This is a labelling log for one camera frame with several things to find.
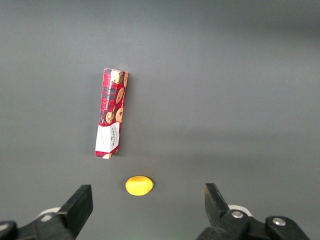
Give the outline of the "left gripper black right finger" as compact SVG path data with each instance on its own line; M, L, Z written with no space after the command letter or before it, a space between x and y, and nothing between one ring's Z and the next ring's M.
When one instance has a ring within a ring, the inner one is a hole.
M198 240L308 240L292 219L271 215L256 220L242 206L227 204L214 183L205 185L205 211L210 223Z

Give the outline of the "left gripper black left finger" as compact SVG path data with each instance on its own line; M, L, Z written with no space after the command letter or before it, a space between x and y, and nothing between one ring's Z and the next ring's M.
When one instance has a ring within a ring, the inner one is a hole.
M75 240L93 211L92 186L81 185L61 206L41 212L18 227L13 220L0 222L2 240Z

